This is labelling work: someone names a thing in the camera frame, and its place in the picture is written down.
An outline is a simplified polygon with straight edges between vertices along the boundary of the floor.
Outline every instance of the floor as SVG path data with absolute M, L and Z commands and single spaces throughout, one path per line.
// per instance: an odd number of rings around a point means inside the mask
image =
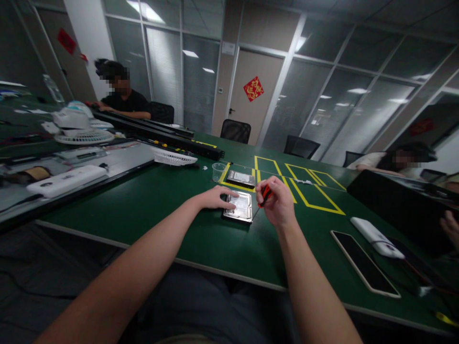
M 46 233 L 79 260 L 92 261 L 99 271 L 122 253 L 121 249 L 69 234 Z M 0 236 L 0 344 L 33 342 L 90 280 L 45 250 L 25 227 Z M 400 336 L 418 344 L 454 342 L 358 313 L 350 315 L 365 343 L 386 344 Z

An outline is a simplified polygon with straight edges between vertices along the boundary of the white shirt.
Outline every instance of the white shirt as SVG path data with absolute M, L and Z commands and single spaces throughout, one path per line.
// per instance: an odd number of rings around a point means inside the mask
M 357 165 L 367 165 L 370 167 L 376 167 L 378 166 L 381 159 L 386 156 L 386 154 L 387 154 L 386 152 L 366 154 L 358 158 L 356 161 L 350 164 L 347 168 L 350 170 L 355 170 L 357 168 Z

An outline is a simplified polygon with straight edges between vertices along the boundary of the black shirt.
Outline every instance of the black shirt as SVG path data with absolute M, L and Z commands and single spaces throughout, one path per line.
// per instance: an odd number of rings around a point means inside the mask
M 126 100 L 121 99 L 119 92 L 111 92 L 109 96 L 102 99 L 102 103 L 118 111 L 146 111 L 151 114 L 150 103 L 144 96 L 134 90 L 131 91 L 131 94 Z

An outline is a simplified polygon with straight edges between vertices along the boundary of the hard drive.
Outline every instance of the hard drive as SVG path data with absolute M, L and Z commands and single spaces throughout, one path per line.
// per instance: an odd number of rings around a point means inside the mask
M 252 196 L 249 193 L 243 193 L 235 190 L 232 191 L 239 194 L 239 197 L 227 195 L 226 201 L 235 204 L 236 209 L 224 209 L 222 218 L 250 225 L 252 223 Z
M 256 184 L 254 176 L 233 170 L 228 173 L 227 182 L 249 189 L 253 189 Z

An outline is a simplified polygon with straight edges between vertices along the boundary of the person's left hand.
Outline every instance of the person's left hand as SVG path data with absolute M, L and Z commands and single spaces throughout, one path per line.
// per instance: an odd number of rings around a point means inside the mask
M 114 108 L 112 108 L 112 107 L 106 107 L 106 106 L 101 106 L 101 107 L 99 107 L 99 111 L 117 112 Z
M 220 195 L 222 194 L 228 194 L 234 197 L 239 197 L 239 195 L 231 189 L 217 185 L 204 193 L 200 193 L 199 195 L 195 196 L 195 198 L 196 202 L 199 204 L 199 207 L 201 209 L 236 209 L 236 205 L 225 202 L 220 198 Z

